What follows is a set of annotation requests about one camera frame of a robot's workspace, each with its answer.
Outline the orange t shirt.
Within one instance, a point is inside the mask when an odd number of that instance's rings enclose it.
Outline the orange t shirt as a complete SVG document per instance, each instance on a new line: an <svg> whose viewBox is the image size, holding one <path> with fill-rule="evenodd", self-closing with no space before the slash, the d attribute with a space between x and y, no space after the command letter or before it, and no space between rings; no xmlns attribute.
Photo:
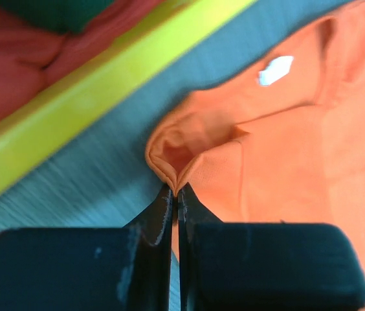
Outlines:
<svg viewBox="0 0 365 311"><path fill-rule="evenodd" d="M365 271L365 1L323 16L153 131L149 167L229 222L326 222Z"/></svg>

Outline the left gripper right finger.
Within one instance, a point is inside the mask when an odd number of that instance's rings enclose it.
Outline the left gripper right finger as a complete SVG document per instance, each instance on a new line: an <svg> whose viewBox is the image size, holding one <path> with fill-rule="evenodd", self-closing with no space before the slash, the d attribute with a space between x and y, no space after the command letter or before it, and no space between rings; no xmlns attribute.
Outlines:
<svg viewBox="0 0 365 311"><path fill-rule="evenodd" d="M233 223L177 196L182 310L360 310L365 274L331 224Z"/></svg>

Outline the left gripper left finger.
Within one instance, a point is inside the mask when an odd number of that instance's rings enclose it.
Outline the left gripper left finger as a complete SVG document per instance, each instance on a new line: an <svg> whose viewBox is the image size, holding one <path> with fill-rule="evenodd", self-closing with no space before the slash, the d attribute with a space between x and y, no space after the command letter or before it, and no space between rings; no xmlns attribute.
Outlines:
<svg viewBox="0 0 365 311"><path fill-rule="evenodd" d="M0 310L167 310L173 194L124 227L0 232Z"/></svg>

